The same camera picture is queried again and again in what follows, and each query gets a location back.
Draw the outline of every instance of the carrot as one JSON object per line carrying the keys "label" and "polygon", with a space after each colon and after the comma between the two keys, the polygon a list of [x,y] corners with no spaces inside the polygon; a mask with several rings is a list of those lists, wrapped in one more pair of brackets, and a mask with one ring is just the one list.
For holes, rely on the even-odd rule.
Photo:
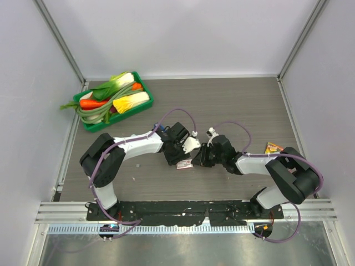
{"label": "carrot", "polygon": [[82,99],[80,100],[81,108],[98,108],[105,105],[108,100],[96,101],[95,99]]}
{"label": "carrot", "polygon": [[137,82],[132,85],[132,90],[138,90],[141,88],[142,88],[142,85]]}

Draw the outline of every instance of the gray wall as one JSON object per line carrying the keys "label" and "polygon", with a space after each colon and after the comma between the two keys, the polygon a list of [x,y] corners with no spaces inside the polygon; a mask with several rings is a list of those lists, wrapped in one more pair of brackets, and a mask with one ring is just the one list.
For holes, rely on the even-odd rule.
{"label": "gray wall", "polygon": [[355,2],[331,0],[285,77],[307,157],[355,246]]}
{"label": "gray wall", "polygon": [[0,258],[23,265],[55,184],[80,84],[34,3],[0,1]]}
{"label": "gray wall", "polygon": [[44,0],[87,78],[278,74],[317,0]]}

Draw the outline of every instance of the green crate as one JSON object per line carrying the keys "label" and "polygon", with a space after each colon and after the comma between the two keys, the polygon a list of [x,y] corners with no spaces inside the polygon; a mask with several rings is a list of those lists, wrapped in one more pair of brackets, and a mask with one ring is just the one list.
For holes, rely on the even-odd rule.
{"label": "green crate", "polygon": [[[138,114],[139,112],[142,112],[148,108],[151,108],[153,106],[153,102],[154,102],[154,97],[153,95],[150,93],[150,91],[148,90],[148,88],[146,87],[146,85],[144,84],[144,82],[141,80],[140,76],[138,75],[137,72],[131,72],[134,76],[134,80],[138,83],[140,83],[143,87],[143,90],[146,91],[149,95],[149,101],[147,101],[146,103],[143,103],[141,105],[138,105],[132,109],[129,109],[127,112],[123,113],[123,114],[116,114],[112,117],[110,117],[109,119],[109,123],[106,124],[106,123],[98,123],[98,124],[84,124],[84,128],[90,132],[96,132],[96,131],[99,131],[101,129],[104,129],[105,127],[108,127],[114,123],[117,123],[121,120],[124,120],[132,115],[135,115],[135,114]],[[82,93],[79,93],[77,95],[74,95],[73,99],[74,101],[76,102],[79,102],[79,99],[84,96],[85,94],[91,92],[91,90],[86,90],[86,91],[83,91]]]}

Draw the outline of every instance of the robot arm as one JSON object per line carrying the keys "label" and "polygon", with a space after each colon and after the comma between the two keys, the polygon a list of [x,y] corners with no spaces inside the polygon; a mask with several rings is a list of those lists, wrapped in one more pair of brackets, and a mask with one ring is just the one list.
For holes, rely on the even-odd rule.
{"label": "robot arm", "polygon": [[104,133],[80,159],[80,164],[89,179],[102,153],[114,143],[117,146],[107,154],[93,182],[95,194],[104,209],[109,209],[117,203],[112,181],[125,160],[142,154],[163,152],[168,164],[175,165],[189,158],[190,151],[200,147],[198,139],[190,136],[187,129],[179,122],[172,127],[159,127],[154,133],[148,131],[139,136],[112,138]]}
{"label": "robot arm", "polygon": [[[319,186],[318,176],[306,163],[293,158],[244,155],[236,152],[226,136],[217,134],[213,128],[207,135],[208,143],[202,144],[192,164],[212,167],[220,163],[229,173],[270,175],[275,181],[274,186],[264,188],[251,198],[256,214],[288,201],[301,204]],[[302,157],[291,147],[281,153]]]}

